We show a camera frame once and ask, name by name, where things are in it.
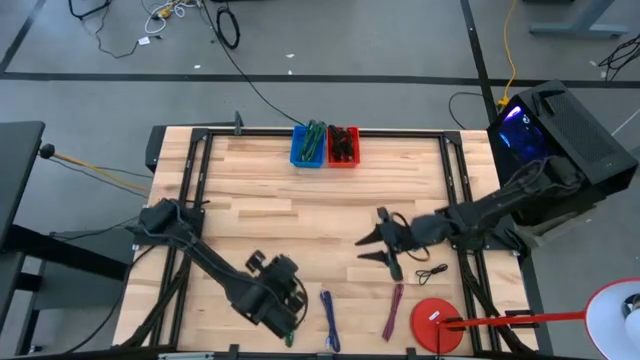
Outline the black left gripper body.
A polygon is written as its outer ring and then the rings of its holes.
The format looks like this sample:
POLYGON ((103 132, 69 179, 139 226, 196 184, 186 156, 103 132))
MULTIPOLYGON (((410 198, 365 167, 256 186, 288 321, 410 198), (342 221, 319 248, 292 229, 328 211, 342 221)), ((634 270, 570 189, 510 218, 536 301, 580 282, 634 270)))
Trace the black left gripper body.
POLYGON ((308 295, 296 276, 298 266, 293 260, 285 255, 278 255, 269 263, 265 260, 265 255, 256 250, 246 262, 253 283, 245 293, 244 305, 253 323, 263 324, 282 339, 306 317, 308 295))

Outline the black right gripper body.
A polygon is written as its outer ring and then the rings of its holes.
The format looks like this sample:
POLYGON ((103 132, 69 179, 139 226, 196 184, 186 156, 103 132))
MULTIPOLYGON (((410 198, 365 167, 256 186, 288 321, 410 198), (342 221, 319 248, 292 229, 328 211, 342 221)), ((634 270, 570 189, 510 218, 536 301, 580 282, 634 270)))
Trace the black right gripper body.
POLYGON ((406 217, 399 212, 389 212, 386 207, 377 209, 381 222, 377 225, 381 241, 386 251, 381 251, 381 261, 389 268, 395 282, 404 279, 397 255, 419 249, 406 217))

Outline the red plastic basket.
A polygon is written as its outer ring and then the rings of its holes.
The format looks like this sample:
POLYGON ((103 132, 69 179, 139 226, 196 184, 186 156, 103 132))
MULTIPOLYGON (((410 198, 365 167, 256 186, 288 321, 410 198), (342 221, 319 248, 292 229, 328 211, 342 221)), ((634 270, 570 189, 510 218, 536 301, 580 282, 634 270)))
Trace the red plastic basket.
POLYGON ((327 163, 331 168, 355 168, 360 164, 358 127, 328 126, 327 163))

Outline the red desk lamp white shade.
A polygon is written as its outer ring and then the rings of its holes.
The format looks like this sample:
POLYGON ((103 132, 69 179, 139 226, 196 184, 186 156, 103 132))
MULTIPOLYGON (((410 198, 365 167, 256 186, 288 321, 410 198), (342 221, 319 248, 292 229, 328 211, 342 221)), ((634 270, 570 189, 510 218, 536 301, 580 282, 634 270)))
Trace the red desk lamp white shade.
POLYGON ((475 326, 539 325, 580 320, 590 341, 607 360, 640 360, 640 278, 615 281, 600 288, 578 312, 506 315, 464 320, 448 302, 429 298, 411 314, 411 330, 418 343, 437 354, 455 350, 463 332, 475 326))

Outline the blue plastic basket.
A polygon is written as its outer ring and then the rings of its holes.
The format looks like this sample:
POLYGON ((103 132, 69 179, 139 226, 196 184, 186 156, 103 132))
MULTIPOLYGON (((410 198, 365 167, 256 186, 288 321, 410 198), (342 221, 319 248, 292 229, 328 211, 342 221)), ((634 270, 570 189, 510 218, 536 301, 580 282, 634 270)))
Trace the blue plastic basket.
POLYGON ((290 163, 296 167, 321 168, 326 153, 326 134, 319 137, 314 145, 314 152, 309 160, 302 160, 301 151, 305 143, 307 129, 305 126, 295 126, 291 138, 290 163))

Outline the grey computer stand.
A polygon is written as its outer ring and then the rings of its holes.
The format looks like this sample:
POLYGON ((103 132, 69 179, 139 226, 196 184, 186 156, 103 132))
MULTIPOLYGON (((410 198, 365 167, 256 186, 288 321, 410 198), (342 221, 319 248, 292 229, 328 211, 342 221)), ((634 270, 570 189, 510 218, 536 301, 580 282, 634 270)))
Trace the grey computer stand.
POLYGON ((537 248, 587 223, 589 215, 596 209, 592 205, 586 210, 568 213, 535 226, 516 225, 515 232, 531 248, 537 248))

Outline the black computer tower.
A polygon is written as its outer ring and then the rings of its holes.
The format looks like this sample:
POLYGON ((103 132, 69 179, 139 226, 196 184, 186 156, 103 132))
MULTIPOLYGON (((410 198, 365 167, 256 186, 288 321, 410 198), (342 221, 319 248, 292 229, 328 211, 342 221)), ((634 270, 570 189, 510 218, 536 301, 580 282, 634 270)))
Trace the black computer tower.
POLYGON ((556 155, 569 158, 589 187, 611 195, 629 187, 639 166, 558 80, 514 95, 487 135, 502 185, 522 166, 556 155))

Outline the yellow rod with black knob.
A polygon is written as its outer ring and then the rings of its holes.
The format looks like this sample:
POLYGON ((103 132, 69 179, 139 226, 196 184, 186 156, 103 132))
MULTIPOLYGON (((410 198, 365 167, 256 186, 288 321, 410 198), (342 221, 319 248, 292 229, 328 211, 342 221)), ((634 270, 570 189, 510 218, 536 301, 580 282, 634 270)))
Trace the yellow rod with black knob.
POLYGON ((132 190, 132 191, 146 191, 147 188, 129 181, 126 181, 122 178, 119 178, 115 175, 113 175, 113 172, 119 172, 119 173, 125 173, 128 175, 134 175, 134 173, 129 172, 129 171, 125 171, 125 170, 120 170, 120 169, 114 169, 114 168, 106 168, 106 167, 99 167, 99 166, 95 166, 93 164, 78 160, 76 158, 73 157, 69 157, 63 154, 59 154, 56 151, 56 148, 53 144, 45 144, 42 145, 39 149, 39 155, 41 158, 46 159, 46 160, 56 160, 59 162, 62 162, 64 164, 71 164, 74 166, 75 170, 80 170, 80 169, 86 169, 89 170, 91 172, 91 174, 98 174, 99 175, 99 179, 100 180, 105 180, 107 181, 109 184, 113 184, 113 185, 118 185, 119 187, 123 187, 126 188, 128 190, 132 190))

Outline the grey desk foot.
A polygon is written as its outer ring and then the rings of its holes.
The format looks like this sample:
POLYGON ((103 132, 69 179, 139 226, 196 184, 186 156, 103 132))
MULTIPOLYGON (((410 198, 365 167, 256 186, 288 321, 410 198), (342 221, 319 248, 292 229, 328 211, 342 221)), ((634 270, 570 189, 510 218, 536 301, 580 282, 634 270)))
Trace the grey desk foot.
POLYGON ((572 23, 532 23, 529 33, 537 36, 560 36, 591 39, 619 38, 629 33, 621 25, 598 24, 597 21, 615 0, 589 0, 589 4, 572 23))

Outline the black desk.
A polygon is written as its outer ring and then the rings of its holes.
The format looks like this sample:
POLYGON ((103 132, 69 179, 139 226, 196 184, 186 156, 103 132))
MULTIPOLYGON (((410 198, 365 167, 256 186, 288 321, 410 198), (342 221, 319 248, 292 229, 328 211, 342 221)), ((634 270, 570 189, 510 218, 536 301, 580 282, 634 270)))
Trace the black desk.
POLYGON ((44 129, 41 121, 0 123, 0 333, 15 292, 31 294, 17 356, 33 348, 41 311, 117 301, 133 262, 132 237, 121 230, 56 239, 14 223, 44 129))

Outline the black aluminium table frame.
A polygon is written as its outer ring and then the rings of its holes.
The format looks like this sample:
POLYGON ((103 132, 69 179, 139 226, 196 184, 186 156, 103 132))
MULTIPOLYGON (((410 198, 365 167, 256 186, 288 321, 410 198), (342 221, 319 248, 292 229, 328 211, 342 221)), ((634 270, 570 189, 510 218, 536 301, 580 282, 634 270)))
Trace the black aluminium table frame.
POLYGON ((448 244, 401 256, 405 285, 395 329, 382 331, 394 306, 388 269, 359 259, 355 243, 370 233, 377 209, 406 218, 430 213, 450 200, 477 199, 498 188, 487 135, 482 131, 384 130, 361 138, 355 168, 298 168, 290 163, 288 129, 223 130, 210 146, 193 143, 191 129, 166 131, 149 199, 179 194, 187 160, 210 160, 193 188, 204 191, 203 237, 226 261, 243 268, 259 250, 289 256, 309 295, 309 310, 290 351, 326 350, 328 323, 320 300, 330 292, 346 354, 400 355, 416 344, 410 315, 426 298, 463 310, 465 297, 455 251, 448 244))

